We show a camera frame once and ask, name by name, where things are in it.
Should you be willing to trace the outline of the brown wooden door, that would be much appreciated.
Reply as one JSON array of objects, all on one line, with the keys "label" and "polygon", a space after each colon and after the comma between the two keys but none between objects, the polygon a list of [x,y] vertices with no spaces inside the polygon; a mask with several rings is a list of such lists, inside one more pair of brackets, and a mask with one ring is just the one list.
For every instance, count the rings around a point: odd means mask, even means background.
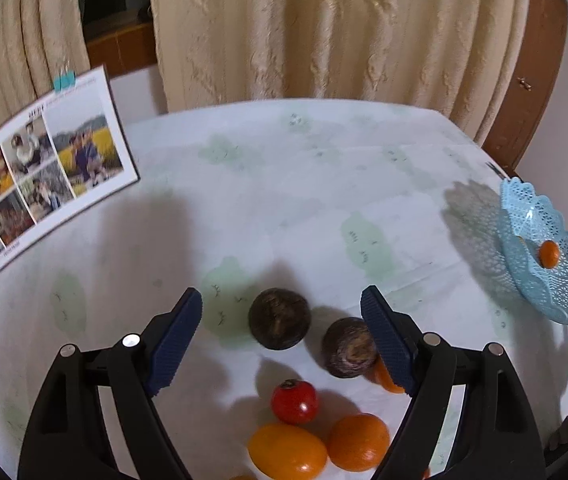
[{"label": "brown wooden door", "polygon": [[482,148],[508,176],[533,139],[555,87],[568,30],[566,0],[529,0],[514,73]]}]

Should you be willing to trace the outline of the small orange fruit in basket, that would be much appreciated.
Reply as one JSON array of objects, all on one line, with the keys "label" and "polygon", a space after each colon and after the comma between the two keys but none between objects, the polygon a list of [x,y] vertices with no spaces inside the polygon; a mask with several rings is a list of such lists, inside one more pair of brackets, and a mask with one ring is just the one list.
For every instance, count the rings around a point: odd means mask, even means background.
[{"label": "small orange fruit in basket", "polygon": [[553,240],[546,240],[538,248],[538,261],[544,269],[553,269],[560,260],[559,245]]}]

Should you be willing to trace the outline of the dark purple passion fruit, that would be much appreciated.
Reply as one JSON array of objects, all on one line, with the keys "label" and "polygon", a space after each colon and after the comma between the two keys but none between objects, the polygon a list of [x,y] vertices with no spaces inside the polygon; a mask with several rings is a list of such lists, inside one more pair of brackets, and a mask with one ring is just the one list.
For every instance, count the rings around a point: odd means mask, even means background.
[{"label": "dark purple passion fruit", "polygon": [[337,378],[364,375],[378,352],[369,328],[361,318],[339,318],[326,330],[321,352],[327,372]]}]

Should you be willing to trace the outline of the small orange fruit piece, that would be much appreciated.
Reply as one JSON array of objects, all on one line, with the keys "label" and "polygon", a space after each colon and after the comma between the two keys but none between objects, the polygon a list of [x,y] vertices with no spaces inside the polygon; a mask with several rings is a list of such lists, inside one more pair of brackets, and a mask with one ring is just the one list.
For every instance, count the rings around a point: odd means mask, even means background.
[{"label": "small orange fruit piece", "polygon": [[378,356],[373,366],[373,373],[375,382],[377,382],[377,384],[383,387],[386,391],[398,394],[405,392],[405,390],[401,386],[398,386],[392,379],[389,370],[387,370],[387,367],[380,356]]}]

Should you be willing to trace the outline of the beige curtain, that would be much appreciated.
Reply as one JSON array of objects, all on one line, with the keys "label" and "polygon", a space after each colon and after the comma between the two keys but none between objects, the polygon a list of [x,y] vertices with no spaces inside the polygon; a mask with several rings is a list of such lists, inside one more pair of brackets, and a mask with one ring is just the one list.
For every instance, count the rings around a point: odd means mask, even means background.
[{"label": "beige curtain", "polygon": [[436,110],[488,136],[529,0],[150,0],[169,110],[349,99]]},{"label": "beige curtain", "polygon": [[0,126],[71,70],[90,70],[79,0],[0,0]]}]

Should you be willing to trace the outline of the photo collage board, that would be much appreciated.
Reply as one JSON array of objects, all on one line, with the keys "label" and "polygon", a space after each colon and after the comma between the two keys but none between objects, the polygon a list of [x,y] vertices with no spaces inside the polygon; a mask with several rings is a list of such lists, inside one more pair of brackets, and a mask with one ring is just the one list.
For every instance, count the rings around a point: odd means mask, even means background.
[{"label": "photo collage board", "polygon": [[104,67],[42,96],[0,128],[0,271],[138,180]]}]

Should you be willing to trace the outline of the beige curtain left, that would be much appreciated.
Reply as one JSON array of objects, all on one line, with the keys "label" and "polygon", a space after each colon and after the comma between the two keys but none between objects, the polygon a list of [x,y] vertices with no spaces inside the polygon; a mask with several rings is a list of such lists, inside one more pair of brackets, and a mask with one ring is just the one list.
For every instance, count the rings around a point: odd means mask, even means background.
[{"label": "beige curtain left", "polygon": [[0,126],[71,70],[90,70],[79,0],[0,0]]}]

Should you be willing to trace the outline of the dark brown passion fruit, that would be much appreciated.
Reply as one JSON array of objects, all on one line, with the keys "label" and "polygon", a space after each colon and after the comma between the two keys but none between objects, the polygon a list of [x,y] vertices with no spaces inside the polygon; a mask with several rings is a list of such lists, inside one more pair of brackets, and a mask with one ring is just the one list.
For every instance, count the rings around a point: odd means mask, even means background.
[{"label": "dark brown passion fruit", "polygon": [[275,351],[293,348],[311,326],[308,300],[297,292],[273,287],[260,292],[248,312],[249,330],[264,348]]}]

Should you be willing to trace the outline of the red cherry tomato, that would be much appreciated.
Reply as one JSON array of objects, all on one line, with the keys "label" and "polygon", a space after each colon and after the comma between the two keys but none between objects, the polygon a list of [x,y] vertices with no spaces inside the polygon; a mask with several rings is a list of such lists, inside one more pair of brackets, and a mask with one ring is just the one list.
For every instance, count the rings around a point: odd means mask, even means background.
[{"label": "red cherry tomato", "polygon": [[309,382],[287,379],[275,388],[270,404],[278,420],[299,426],[308,424],[316,418],[320,399]]}]

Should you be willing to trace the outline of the light blue lace basket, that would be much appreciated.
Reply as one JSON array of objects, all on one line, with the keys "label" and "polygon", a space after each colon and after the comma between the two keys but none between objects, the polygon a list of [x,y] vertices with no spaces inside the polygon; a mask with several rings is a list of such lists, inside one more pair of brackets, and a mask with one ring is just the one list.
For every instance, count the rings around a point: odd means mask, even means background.
[{"label": "light blue lace basket", "polygon": [[546,318],[568,325],[568,230],[561,212],[532,184],[506,179],[497,236],[521,295]]}]

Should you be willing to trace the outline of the teal binder clip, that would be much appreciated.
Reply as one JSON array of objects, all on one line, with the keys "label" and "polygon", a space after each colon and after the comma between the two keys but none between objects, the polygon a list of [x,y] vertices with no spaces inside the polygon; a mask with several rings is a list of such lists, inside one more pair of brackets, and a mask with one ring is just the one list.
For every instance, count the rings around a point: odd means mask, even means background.
[{"label": "teal binder clip", "polygon": [[54,91],[60,93],[72,88],[75,84],[76,72],[71,68],[68,58],[64,58],[53,78]]}]

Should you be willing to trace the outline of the beige curtain right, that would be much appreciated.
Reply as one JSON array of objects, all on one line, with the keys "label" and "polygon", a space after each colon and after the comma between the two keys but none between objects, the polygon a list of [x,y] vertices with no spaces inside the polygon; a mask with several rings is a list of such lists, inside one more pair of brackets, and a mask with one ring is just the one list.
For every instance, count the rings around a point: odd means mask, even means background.
[{"label": "beige curtain right", "polygon": [[436,110],[488,136],[529,0],[150,0],[169,110],[349,99]]}]

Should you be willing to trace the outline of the oval orange tomato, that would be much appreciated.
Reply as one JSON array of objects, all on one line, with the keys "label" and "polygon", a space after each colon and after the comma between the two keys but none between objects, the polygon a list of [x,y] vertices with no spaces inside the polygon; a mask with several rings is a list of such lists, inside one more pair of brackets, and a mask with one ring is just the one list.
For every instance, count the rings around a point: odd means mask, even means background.
[{"label": "oval orange tomato", "polygon": [[315,479],[326,466],[324,442],[298,426],[272,422],[249,439],[252,463],[270,479]]}]

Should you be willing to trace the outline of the round orange fruit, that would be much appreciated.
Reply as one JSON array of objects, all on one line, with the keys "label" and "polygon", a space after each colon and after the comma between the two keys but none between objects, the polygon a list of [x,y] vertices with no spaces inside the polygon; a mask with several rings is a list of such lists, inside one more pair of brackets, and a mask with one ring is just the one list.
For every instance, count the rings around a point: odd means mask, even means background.
[{"label": "round orange fruit", "polygon": [[328,457],[342,470],[368,471],[381,463],[390,440],[387,425],[377,416],[367,413],[345,416],[331,428]]}]

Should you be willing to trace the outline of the white green patterned tablecloth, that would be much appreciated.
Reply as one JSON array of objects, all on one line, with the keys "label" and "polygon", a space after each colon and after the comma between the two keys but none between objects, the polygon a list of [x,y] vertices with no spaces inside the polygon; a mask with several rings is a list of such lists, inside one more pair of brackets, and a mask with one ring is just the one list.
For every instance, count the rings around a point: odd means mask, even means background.
[{"label": "white green patterned tablecloth", "polygon": [[[203,295],[203,321],[157,410],[197,479],[252,474],[246,444],[270,397],[299,377],[326,436],[363,412],[397,429],[409,398],[324,370],[332,322],[376,285],[454,346],[501,344],[547,438],[568,414],[568,327],[512,284],[485,152],[429,110],[340,101],[241,103],[130,126],[139,181],[78,214],[0,272],[0,466],[17,470],[34,400],[58,349],[111,346]],[[248,312],[263,290],[308,300],[311,326],[264,348]]]}]

